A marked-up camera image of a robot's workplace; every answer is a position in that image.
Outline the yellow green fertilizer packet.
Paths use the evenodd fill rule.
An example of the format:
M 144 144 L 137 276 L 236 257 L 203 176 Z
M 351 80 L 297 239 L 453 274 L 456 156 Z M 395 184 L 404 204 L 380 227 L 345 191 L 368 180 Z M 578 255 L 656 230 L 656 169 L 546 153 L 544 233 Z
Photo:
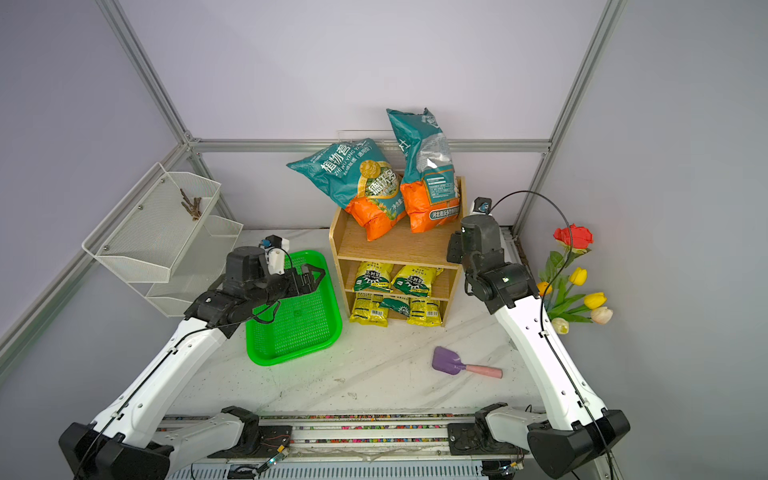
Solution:
M 406 265 L 393 278 L 392 289 L 404 295 L 431 297 L 433 285 L 442 268 Z
M 412 298 L 407 323 L 422 327 L 441 327 L 443 319 L 440 302 L 432 298 Z
M 363 261 L 357 269 L 353 290 L 390 292 L 391 274 L 394 265 L 390 263 Z
M 350 312 L 350 322 L 364 326 L 388 326 L 388 309 L 382 306 L 384 297 L 373 293 L 358 293 Z

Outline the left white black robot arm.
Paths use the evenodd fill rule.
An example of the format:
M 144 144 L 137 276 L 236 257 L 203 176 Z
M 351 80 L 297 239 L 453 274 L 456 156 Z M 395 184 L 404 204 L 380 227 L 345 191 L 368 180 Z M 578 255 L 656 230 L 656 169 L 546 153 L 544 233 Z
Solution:
M 206 360 L 248 321 L 281 301 L 314 293 L 326 277 L 290 255 L 260 246 L 228 253 L 223 273 L 184 313 L 170 340 L 129 387 L 87 424 L 72 423 L 59 447 L 76 479 L 164 479 L 206 457 L 246 457 L 265 449 L 259 416 L 230 406 L 163 441 L 157 428 Z

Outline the teal orange soil bag back-facing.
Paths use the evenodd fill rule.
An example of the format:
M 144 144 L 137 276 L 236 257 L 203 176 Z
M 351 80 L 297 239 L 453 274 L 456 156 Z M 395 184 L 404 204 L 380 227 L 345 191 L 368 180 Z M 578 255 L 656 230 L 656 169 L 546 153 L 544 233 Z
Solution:
M 461 197 L 449 142 L 435 116 L 387 111 L 395 139 L 404 155 L 400 191 L 413 233 L 425 233 L 456 220 Z

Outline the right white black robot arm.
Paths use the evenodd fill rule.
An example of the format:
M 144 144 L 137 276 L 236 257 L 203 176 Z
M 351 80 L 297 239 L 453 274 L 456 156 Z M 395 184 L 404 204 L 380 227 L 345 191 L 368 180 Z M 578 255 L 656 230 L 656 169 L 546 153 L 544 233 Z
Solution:
M 482 413 L 481 425 L 495 442 L 529 452 L 551 478 L 589 463 L 608 479 L 621 478 L 613 449 L 629 421 L 606 407 L 575 366 L 527 268 L 506 259 L 497 221 L 489 214 L 464 217 L 450 247 L 461 251 L 467 294 L 509 335 L 543 402 L 541 414 L 495 406 Z

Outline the teal orange soil bag front-facing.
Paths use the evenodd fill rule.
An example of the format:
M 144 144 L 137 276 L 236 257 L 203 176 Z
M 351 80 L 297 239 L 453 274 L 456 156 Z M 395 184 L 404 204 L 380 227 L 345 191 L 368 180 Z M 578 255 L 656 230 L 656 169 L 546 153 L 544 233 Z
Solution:
M 308 178 L 374 241 L 406 215 L 400 175 L 371 139 L 333 143 L 287 167 Z

